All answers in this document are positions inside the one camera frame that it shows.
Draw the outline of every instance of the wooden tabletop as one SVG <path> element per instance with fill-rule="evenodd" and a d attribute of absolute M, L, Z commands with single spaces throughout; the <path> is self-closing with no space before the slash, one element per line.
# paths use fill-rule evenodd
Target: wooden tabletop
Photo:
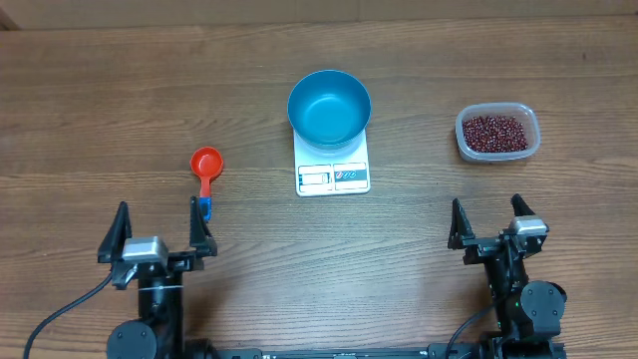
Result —
<path fill-rule="evenodd" d="M 286 100 L 326 68 L 372 95 L 372 190 L 300 198 Z M 202 146 L 226 166 L 212 186 L 219 256 L 185 277 L 190 337 L 447 342 L 489 302 L 482 267 L 447 249 L 452 199 L 487 236 L 520 192 L 551 226 L 527 273 L 569 295 L 558 341 L 570 358 L 634 358 L 637 99 L 635 16 L 1 33 L 0 358 L 106 276 L 96 252 L 121 200 L 135 235 L 187 247 Z M 536 111 L 538 153 L 463 162 L 458 112 L 503 101 Z M 136 295 L 108 287 L 47 327 L 32 358 L 104 358 Z"/>

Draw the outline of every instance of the red bean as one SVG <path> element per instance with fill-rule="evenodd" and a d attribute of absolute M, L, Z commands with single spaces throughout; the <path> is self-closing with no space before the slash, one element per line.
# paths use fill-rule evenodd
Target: red bean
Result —
<path fill-rule="evenodd" d="M 516 117 L 479 116 L 463 123 L 466 144 L 479 153 L 509 153 L 527 150 L 522 123 Z"/>

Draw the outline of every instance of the clear plastic container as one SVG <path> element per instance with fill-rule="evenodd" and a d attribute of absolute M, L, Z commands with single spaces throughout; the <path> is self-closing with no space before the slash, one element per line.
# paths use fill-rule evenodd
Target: clear plastic container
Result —
<path fill-rule="evenodd" d="M 463 123 L 478 116 L 514 116 L 525 131 L 527 150 L 510 153 L 478 153 L 468 147 L 463 136 Z M 522 160 L 533 155 L 540 146 L 540 128 L 536 114 L 530 107 L 519 103 L 491 103 L 466 107 L 457 116 L 457 143 L 461 157 L 471 163 L 499 163 Z"/>

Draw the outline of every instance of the blue bowl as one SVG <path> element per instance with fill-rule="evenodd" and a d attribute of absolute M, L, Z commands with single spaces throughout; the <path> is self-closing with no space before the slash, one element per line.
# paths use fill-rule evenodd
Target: blue bowl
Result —
<path fill-rule="evenodd" d="M 288 119 L 306 142 L 338 149 L 352 142 L 368 126 L 372 101 L 354 76 L 323 70 L 303 78 L 288 99 Z"/>

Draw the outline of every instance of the red spoon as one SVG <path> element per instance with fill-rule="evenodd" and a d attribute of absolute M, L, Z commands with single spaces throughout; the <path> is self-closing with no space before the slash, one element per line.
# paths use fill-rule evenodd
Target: red spoon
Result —
<path fill-rule="evenodd" d="M 210 220 L 212 214 L 212 202 L 210 199 L 210 182 L 221 175 L 223 170 L 223 158 L 218 150 L 205 147 L 192 155 L 190 168 L 201 180 L 199 190 L 199 208 L 205 221 Z"/>

